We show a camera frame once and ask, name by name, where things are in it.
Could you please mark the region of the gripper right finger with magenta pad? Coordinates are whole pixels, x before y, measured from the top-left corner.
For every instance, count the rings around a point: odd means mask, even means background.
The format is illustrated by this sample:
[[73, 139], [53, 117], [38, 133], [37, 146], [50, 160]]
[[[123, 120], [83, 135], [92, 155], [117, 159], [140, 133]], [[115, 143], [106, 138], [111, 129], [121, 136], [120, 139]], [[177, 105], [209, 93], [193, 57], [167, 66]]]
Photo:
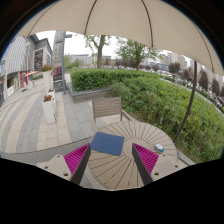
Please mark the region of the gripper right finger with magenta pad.
[[144, 185], [187, 167], [181, 160], [175, 161], [167, 154], [158, 155], [136, 143], [132, 144], [132, 154]]

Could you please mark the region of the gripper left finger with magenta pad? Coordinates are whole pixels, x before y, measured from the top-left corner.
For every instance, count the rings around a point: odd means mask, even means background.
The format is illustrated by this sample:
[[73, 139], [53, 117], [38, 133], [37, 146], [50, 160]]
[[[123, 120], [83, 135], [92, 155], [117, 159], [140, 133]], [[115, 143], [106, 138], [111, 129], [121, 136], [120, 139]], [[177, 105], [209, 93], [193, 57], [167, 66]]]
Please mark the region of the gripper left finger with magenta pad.
[[38, 167], [79, 185], [90, 155], [90, 145], [86, 144], [65, 156], [57, 154], [49, 161], [40, 163]]

